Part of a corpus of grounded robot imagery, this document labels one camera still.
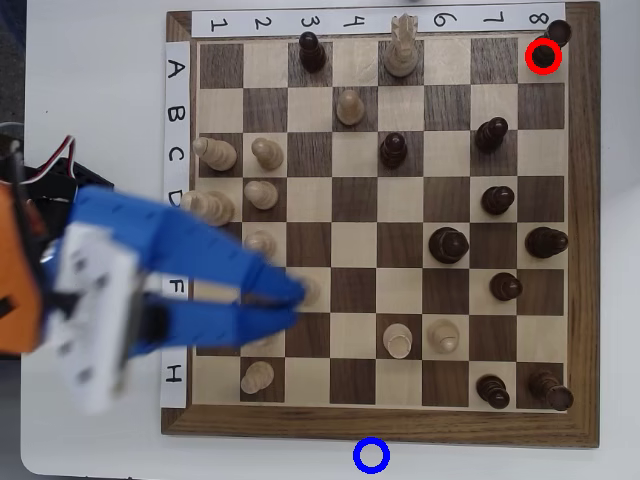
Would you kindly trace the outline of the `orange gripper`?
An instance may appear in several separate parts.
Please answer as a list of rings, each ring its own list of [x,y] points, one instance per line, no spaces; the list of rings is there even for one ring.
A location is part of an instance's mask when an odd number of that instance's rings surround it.
[[[43,233],[43,220],[32,200],[17,200],[1,185],[1,353],[33,351],[40,339],[41,287],[28,261],[17,207],[26,208],[26,234]]]

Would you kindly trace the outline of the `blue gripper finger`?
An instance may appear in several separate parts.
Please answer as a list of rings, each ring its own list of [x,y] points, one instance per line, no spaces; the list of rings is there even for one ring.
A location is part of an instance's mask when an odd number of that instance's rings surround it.
[[[296,321],[289,306],[220,304],[144,296],[130,357],[173,347],[240,347],[285,330]]]
[[[104,229],[136,251],[141,266],[152,272],[238,287],[283,305],[296,306],[304,299],[300,281],[176,206],[85,187],[79,190],[69,216],[68,226],[76,225]]]

